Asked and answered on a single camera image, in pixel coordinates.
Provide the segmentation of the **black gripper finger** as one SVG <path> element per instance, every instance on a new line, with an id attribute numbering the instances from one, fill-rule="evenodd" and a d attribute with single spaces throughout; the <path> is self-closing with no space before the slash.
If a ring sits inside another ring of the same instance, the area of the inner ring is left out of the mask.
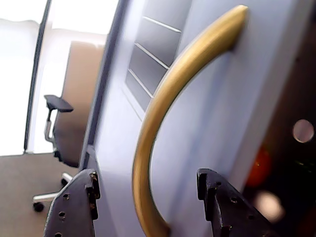
<path id="1" fill-rule="evenodd" d="M 277 237 L 269 221 L 223 176 L 209 168 L 197 171 L 197 197 L 214 237 Z"/>
<path id="2" fill-rule="evenodd" d="M 45 237 L 93 237 L 100 198 L 98 174 L 84 169 L 53 199 L 44 228 Z"/>

